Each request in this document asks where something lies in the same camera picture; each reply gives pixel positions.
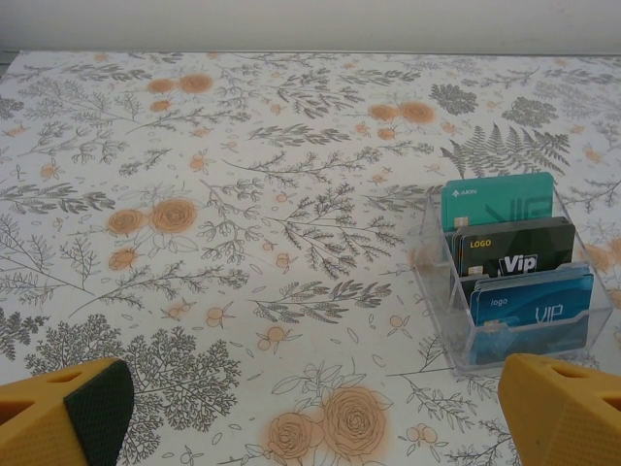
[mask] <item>clear acrylic card holder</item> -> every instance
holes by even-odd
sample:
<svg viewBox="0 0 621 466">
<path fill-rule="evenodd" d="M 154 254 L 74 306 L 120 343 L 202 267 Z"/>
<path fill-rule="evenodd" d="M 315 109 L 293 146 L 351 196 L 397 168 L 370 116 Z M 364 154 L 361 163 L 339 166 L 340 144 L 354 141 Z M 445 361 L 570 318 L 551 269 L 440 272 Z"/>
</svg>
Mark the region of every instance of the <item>clear acrylic card holder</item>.
<svg viewBox="0 0 621 466">
<path fill-rule="evenodd" d="M 593 346 L 613 305 L 577 231 L 572 264 L 567 266 L 580 264 L 593 274 L 589 309 L 573 318 L 530 325 L 488 322 L 475 326 L 447 242 L 452 232 L 442 230 L 440 211 L 441 195 L 430 194 L 414 254 L 414 268 L 434 324 L 458 370 L 502 366 L 505 358 L 514 352 L 579 357 Z M 552 216 L 564 216 L 571 221 L 556 190 Z"/>
</svg>

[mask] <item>green rubber pad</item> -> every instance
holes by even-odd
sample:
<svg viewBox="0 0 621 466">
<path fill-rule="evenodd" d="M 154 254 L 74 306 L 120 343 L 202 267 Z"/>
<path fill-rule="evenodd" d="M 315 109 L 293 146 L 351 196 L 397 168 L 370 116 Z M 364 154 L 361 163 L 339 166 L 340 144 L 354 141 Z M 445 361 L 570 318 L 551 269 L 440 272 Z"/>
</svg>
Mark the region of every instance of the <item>green rubber pad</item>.
<svg viewBox="0 0 621 466">
<path fill-rule="evenodd" d="M 134 409 L 127 364 L 112 363 L 64 401 L 88 465 L 115 466 Z"/>
</svg>

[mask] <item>botanical pattern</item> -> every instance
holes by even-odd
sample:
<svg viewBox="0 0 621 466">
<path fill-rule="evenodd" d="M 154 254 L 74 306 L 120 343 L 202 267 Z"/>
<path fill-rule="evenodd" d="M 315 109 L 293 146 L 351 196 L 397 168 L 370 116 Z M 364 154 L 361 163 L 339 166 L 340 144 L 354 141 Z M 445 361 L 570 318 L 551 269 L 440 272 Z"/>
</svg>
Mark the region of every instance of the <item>botanical pattern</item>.
<svg viewBox="0 0 621 466">
<path fill-rule="evenodd" d="M 620 83 L 615 57 L 23 53 L 0 383 L 122 357 L 123 465 L 516 466 L 412 250 L 447 181 L 547 171 L 621 309 Z M 580 363 L 619 355 L 617 313 Z"/>
</svg>

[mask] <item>card chip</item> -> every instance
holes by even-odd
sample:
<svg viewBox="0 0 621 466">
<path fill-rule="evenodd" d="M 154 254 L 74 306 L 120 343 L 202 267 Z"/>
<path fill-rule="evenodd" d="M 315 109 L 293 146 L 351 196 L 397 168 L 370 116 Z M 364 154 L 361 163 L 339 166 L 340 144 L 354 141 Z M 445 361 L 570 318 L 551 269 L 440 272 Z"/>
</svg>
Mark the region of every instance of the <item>card chip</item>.
<svg viewBox="0 0 621 466">
<path fill-rule="evenodd" d="M 468 268 L 468 275 L 480 275 L 483 273 L 483 266 L 477 265 L 476 267 Z"/>
<path fill-rule="evenodd" d="M 466 216 L 457 216 L 454 220 L 454 227 L 459 228 L 460 226 L 469 226 L 468 218 Z"/>
</svg>

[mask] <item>floral tablecloth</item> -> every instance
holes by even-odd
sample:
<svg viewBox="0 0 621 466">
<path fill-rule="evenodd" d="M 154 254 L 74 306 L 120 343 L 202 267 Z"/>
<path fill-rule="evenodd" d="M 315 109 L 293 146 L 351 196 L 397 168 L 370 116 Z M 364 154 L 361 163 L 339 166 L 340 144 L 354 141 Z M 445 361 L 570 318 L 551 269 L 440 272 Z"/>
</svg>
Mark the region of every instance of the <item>floral tablecloth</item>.
<svg viewBox="0 0 621 466">
<path fill-rule="evenodd" d="M 621 59 L 23 53 L 0 383 L 102 356 L 119 464 L 519 464 L 414 281 L 426 193 L 549 171 L 621 306 Z M 621 373 L 621 315 L 585 361 Z"/>
</svg>

